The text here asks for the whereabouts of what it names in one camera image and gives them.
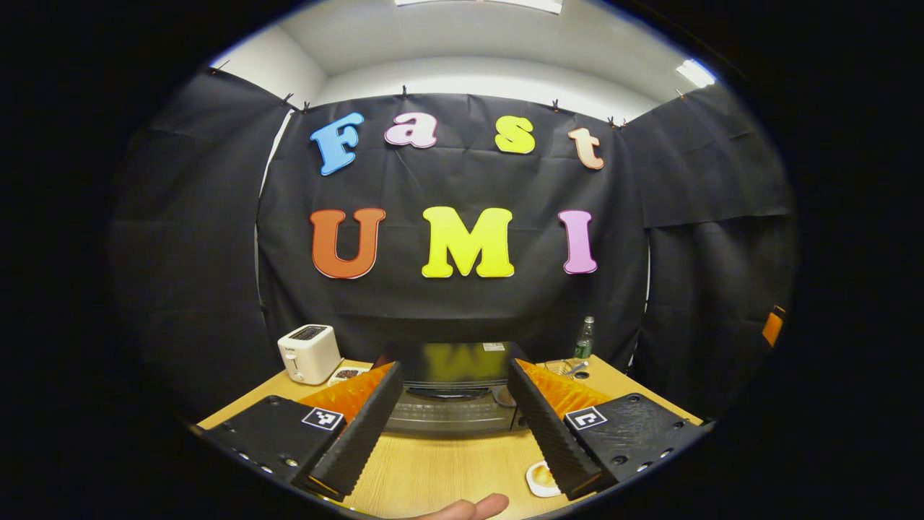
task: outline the human hand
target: human hand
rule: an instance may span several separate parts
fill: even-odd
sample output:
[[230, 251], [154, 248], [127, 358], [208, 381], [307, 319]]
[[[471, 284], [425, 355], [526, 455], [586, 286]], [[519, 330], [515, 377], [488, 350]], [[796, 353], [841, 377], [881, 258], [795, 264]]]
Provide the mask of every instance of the human hand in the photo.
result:
[[506, 495], [492, 493], [478, 503], [455, 501], [435, 513], [422, 514], [406, 520], [484, 520], [500, 514], [509, 504], [510, 499]]

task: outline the ceiling light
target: ceiling light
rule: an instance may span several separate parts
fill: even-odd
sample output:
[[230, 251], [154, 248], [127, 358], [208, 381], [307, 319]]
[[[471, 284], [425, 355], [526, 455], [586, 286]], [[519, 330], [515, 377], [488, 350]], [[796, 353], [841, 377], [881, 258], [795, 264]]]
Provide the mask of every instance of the ceiling light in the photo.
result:
[[684, 78], [692, 81], [700, 89], [715, 83], [715, 76], [712, 76], [708, 70], [694, 59], [688, 59], [677, 68], [677, 72], [684, 75]]
[[[395, 0], [396, 6], [411, 6], [414, 4], [424, 4], [432, 2], [445, 2], [447, 0]], [[545, 11], [552, 14], [560, 14], [562, 12], [562, 2], [564, 0], [453, 0], [455, 2], [467, 1], [467, 2], [494, 2], [495, 4], [510, 4], [511, 6], [521, 6], [521, 7], [530, 7], [533, 9], [539, 9], [540, 11]]]

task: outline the screw hole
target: screw hole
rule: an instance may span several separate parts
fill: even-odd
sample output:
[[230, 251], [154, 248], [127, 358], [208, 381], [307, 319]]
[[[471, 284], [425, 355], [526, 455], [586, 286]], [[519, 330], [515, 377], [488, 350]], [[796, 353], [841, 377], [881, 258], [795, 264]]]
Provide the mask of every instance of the screw hole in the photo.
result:
[[280, 453], [280, 454], [279, 454], [279, 462], [281, 462], [281, 463], [283, 463], [283, 464], [285, 464], [285, 465], [287, 465], [287, 466], [289, 466], [289, 467], [296, 467], [296, 466], [298, 466], [298, 461], [295, 460], [295, 459], [293, 459], [293, 458], [292, 458], [292, 455], [289, 455], [288, 453]]

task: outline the wooden table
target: wooden table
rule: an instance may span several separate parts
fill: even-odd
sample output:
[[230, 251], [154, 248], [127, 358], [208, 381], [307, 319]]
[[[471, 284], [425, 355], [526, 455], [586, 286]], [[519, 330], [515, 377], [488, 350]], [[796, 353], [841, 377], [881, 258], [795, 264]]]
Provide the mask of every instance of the wooden table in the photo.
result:
[[[569, 360], [572, 364], [576, 361], [581, 360]], [[639, 385], [596, 355], [588, 361], [590, 364], [584, 371], [590, 376], [575, 381], [614, 399], [632, 392], [640, 393], [695, 425], [702, 423], [698, 417]], [[341, 366], [369, 367], [371, 364], [344, 361]], [[209, 429], [220, 425], [267, 395], [297, 401], [324, 388], [326, 385], [296, 383], [283, 371], [203, 419], [199, 426]], [[528, 430], [466, 440], [430, 440], [383, 433], [356, 488], [342, 505], [383, 518], [404, 518], [438, 511], [459, 499], [475, 502], [498, 492], [510, 498], [510, 505], [494, 518], [529, 518], [572, 503], [564, 494], [539, 498], [529, 491], [526, 470], [540, 460], [542, 452]]]

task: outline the toaster oven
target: toaster oven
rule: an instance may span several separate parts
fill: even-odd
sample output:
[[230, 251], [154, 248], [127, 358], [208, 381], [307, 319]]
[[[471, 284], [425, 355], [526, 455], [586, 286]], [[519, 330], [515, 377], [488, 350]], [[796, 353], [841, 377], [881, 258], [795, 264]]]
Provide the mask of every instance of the toaster oven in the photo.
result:
[[512, 341], [404, 343], [385, 347], [375, 366], [400, 361], [404, 388], [384, 431], [459, 438], [526, 429], [507, 390]]

